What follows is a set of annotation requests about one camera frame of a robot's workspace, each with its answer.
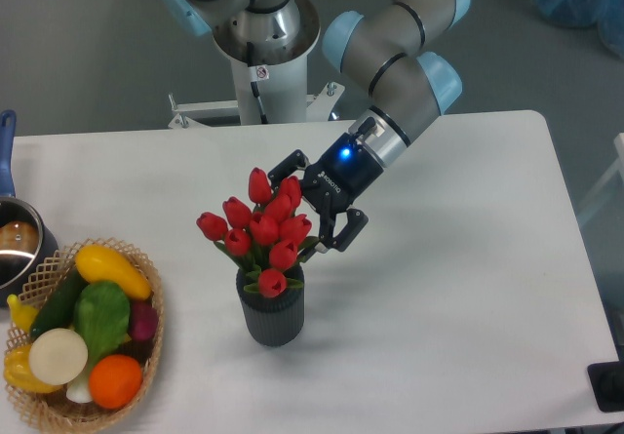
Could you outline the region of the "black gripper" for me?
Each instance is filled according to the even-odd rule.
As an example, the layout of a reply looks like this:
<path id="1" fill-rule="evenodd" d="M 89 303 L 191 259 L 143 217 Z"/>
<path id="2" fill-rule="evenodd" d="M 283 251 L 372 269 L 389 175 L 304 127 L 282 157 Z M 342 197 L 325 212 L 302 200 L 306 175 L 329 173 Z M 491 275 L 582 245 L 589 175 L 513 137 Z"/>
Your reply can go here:
<path id="1" fill-rule="evenodd" d="M 342 134 L 314 164 L 300 149 L 292 152 L 268 173 L 271 187 L 277 190 L 295 171 L 304 172 L 300 183 L 303 198 L 320 216 L 318 235 L 303 241 L 299 261 L 306 262 L 329 250 L 344 252 L 369 222 L 363 211 L 348 207 L 383 173 L 383 168 L 354 136 Z M 334 234 L 336 215 L 343 212 L 346 224 Z"/>

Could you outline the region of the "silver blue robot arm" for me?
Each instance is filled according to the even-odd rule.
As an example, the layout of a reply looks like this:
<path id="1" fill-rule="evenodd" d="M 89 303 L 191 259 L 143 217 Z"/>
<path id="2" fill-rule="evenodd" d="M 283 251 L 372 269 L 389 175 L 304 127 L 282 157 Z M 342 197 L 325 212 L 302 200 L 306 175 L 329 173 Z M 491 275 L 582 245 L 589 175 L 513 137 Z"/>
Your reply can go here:
<path id="1" fill-rule="evenodd" d="M 370 97 L 370 107 L 315 163 L 296 151 L 269 174 L 274 185 L 302 172 L 320 223 L 301 257 L 345 250 L 367 224 L 354 201 L 456 101 L 462 83 L 426 45 L 467 13 L 471 0 L 391 0 L 372 18 L 355 12 L 327 28 L 309 0 L 162 0 L 189 33 L 211 35 L 229 59 L 245 125 L 306 116 L 307 57 L 328 62 Z"/>

